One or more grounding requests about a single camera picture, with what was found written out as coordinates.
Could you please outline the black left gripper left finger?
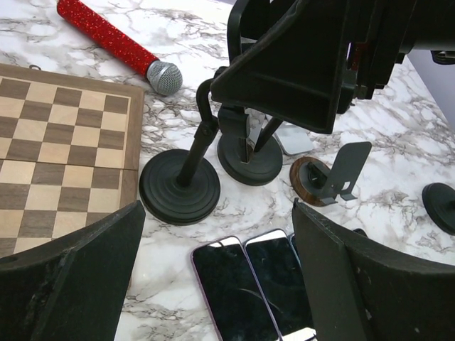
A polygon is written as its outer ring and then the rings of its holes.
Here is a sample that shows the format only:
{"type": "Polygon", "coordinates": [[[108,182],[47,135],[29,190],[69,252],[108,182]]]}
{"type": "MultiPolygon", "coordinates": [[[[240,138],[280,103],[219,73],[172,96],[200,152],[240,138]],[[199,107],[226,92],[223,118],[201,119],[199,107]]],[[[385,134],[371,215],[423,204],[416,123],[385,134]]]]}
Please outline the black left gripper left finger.
{"type": "Polygon", "coordinates": [[[136,201],[1,258],[1,339],[113,340],[144,220],[136,201]]]}

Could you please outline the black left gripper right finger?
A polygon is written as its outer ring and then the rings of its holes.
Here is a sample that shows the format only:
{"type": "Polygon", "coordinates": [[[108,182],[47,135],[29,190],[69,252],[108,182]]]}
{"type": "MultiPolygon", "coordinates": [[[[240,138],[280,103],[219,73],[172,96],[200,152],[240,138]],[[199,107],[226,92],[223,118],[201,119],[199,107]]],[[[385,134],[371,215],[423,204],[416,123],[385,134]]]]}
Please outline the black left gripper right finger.
{"type": "Polygon", "coordinates": [[[318,340],[453,340],[454,266],[384,246],[295,200],[318,340]]]}

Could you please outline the blue-edged black phone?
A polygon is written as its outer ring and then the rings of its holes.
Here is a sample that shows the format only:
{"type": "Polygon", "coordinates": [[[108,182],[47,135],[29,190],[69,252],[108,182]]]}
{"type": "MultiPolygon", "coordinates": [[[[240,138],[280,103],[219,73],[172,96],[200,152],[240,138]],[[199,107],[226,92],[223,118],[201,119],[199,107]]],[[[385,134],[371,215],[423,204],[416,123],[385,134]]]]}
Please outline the blue-edged black phone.
{"type": "Polygon", "coordinates": [[[304,277],[286,232],[274,229],[245,242],[245,251],[283,340],[315,340],[304,277]]]}

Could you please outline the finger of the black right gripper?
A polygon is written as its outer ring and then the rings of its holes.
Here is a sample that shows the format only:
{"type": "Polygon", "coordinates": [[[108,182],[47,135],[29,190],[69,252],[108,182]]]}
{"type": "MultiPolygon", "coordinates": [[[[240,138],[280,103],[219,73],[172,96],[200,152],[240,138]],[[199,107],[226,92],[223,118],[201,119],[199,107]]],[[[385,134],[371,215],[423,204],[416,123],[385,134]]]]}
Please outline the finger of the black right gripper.
{"type": "Polygon", "coordinates": [[[331,134],[354,17],[354,1],[236,1],[213,99],[331,134]]]}

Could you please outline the black phone dark case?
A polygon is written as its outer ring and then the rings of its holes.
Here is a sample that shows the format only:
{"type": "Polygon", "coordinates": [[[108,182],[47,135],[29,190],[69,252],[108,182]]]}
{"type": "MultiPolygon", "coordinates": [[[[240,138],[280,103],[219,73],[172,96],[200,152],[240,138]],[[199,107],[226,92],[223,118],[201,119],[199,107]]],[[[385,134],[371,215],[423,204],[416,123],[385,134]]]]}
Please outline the black phone dark case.
{"type": "Polygon", "coordinates": [[[298,252],[298,249],[297,249],[297,246],[296,246],[295,233],[292,233],[292,234],[289,236],[289,241],[290,241],[290,243],[291,243],[291,247],[292,247],[293,252],[294,252],[294,254],[295,254],[296,260],[299,262],[299,264],[301,264],[300,258],[299,258],[299,252],[298,252]]]}

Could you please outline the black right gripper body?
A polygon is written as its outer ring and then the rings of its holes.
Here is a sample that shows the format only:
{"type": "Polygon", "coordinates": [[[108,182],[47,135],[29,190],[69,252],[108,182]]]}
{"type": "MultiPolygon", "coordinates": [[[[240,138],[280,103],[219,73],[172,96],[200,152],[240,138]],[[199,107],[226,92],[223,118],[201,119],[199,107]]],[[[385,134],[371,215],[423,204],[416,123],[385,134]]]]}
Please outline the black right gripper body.
{"type": "Polygon", "coordinates": [[[440,65],[454,64],[453,1],[345,1],[348,52],[341,106],[371,99],[412,50],[428,50],[440,65]]]}

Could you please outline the black round-base stand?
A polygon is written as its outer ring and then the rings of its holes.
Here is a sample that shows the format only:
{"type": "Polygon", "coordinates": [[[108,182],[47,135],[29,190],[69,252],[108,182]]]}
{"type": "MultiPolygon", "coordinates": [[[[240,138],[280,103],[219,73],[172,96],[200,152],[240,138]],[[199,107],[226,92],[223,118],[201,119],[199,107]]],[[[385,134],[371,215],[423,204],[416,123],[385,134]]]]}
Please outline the black round-base stand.
{"type": "Polygon", "coordinates": [[[282,169],[282,151],[273,134],[283,121],[273,117],[263,122],[263,113],[247,113],[244,107],[223,104],[218,112],[222,133],[218,159],[232,178],[245,185],[271,183],[282,169]]]}
{"type": "Polygon", "coordinates": [[[432,221],[444,232],[454,235],[454,197],[452,187],[431,183],[422,190],[424,208],[432,221]]]}
{"type": "Polygon", "coordinates": [[[214,167],[204,158],[217,133],[246,139],[250,118],[242,107],[222,105],[214,116],[209,104],[212,79],[196,91],[201,122],[191,148],[163,151],[144,166],[139,179],[139,194],[144,207],[159,220],[178,226],[204,220],[220,198],[220,180],[214,167]]]}

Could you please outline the pink-edged black phone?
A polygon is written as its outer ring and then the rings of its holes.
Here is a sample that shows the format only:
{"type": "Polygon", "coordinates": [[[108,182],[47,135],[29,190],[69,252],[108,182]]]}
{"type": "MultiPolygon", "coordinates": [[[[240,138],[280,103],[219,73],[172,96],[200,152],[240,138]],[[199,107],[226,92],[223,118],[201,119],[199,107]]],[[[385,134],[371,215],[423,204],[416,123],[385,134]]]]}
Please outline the pink-edged black phone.
{"type": "Polygon", "coordinates": [[[194,249],[191,260],[221,340],[280,339],[237,237],[194,249]]]}

